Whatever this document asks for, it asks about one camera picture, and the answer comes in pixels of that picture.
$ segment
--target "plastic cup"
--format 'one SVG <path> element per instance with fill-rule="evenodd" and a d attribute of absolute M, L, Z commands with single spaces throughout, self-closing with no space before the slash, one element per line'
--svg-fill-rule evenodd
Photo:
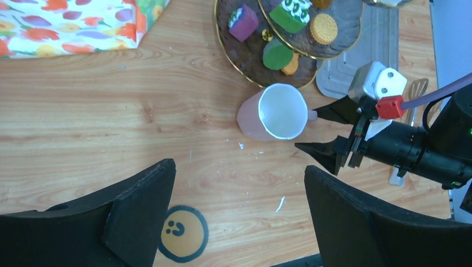
<path fill-rule="evenodd" d="M 316 120 L 302 94 L 293 86 L 274 83 L 246 100 L 236 118 L 247 137 L 258 141 L 291 140 L 308 120 Z"/>

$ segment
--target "wooden table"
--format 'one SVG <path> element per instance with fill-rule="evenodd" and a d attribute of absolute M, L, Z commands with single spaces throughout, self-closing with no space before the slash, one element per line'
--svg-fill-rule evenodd
<path fill-rule="evenodd" d="M 260 89 L 227 61 L 213 23 L 213 1 L 174 0 L 137 50 L 0 61 L 0 213 L 44 210 L 171 157 L 170 207 L 190 205 L 209 225 L 191 265 L 271 265 L 317 253 L 303 185 L 304 168 L 317 163 L 293 141 L 255 142 L 238 130 L 238 107 Z M 400 11 L 400 71 L 436 89 L 427 0 Z M 301 91 L 312 108 L 333 101 L 313 86 Z M 320 120 L 297 141 L 327 142 L 348 129 Z M 450 216 L 439 184 L 409 175 L 394 187 L 389 173 L 365 159 L 339 178 Z M 156 266 L 172 264 L 158 252 Z"/>

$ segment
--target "brown plate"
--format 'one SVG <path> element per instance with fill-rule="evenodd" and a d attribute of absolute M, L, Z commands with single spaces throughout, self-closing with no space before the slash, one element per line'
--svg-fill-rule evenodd
<path fill-rule="evenodd" d="M 245 3 L 259 18 L 259 27 L 244 42 L 239 42 L 228 31 L 228 19 L 231 13 Z M 231 64 L 244 77 L 260 87 L 267 87 L 273 83 L 287 83 L 301 88 L 313 82 L 316 75 L 316 60 L 300 56 L 298 70 L 292 76 L 282 71 L 273 71 L 266 68 L 262 62 L 262 53 L 266 41 L 262 39 L 262 31 L 270 29 L 264 15 L 255 0 L 216 0 L 215 24 L 220 44 Z"/>
<path fill-rule="evenodd" d="M 336 39 L 328 44 L 320 44 L 314 40 L 308 25 L 298 33 L 289 33 L 279 26 L 269 16 L 269 13 L 278 6 L 282 0 L 257 0 L 262 13 L 278 37 L 285 41 L 293 50 L 302 55 L 330 60 L 339 56 L 342 52 L 355 45 L 361 33 L 361 16 L 363 2 L 361 0 L 334 0 L 327 9 L 319 9 L 313 5 L 309 9 L 310 20 L 319 13 L 326 13 L 333 17 L 338 26 Z"/>

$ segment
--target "wrapping paper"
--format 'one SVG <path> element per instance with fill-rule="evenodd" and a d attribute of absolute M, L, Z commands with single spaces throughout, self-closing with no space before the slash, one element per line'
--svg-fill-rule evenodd
<path fill-rule="evenodd" d="M 138 47 L 170 0 L 0 0 L 0 58 Z"/>

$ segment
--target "green cake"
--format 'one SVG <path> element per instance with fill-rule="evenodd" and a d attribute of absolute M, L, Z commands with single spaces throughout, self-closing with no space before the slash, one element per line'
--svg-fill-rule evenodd
<path fill-rule="evenodd" d="M 278 71 L 288 65 L 293 58 L 293 50 L 273 39 L 264 47 L 262 62 L 270 70 Z"/>
<path fill-rule="evenodd" d="M 287 32 L 297 33 L 308 24 L 311 5 L 308 0 L 282 0 L 269 16 Z"/>

